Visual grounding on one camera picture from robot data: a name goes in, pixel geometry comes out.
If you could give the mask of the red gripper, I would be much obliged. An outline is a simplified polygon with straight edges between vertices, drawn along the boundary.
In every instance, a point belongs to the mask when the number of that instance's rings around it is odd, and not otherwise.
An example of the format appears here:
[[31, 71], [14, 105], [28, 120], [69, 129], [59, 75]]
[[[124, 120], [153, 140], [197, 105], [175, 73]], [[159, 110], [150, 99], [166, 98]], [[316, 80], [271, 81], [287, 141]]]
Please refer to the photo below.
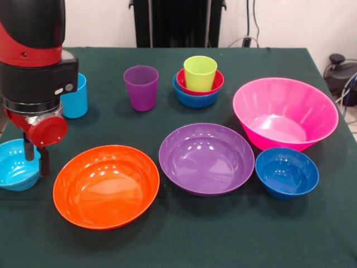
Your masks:
[[67, 122], [63, 117], [63, 107], [39, 116], [14, 113], [8, 109], [5, 115], [23, 131], [23, 146], [27, 161], [35, 158], [34, 146], [40, 153], [40, 177], [50, 176], [50, 155], [46, 146], [61, 142], [67, 133]]

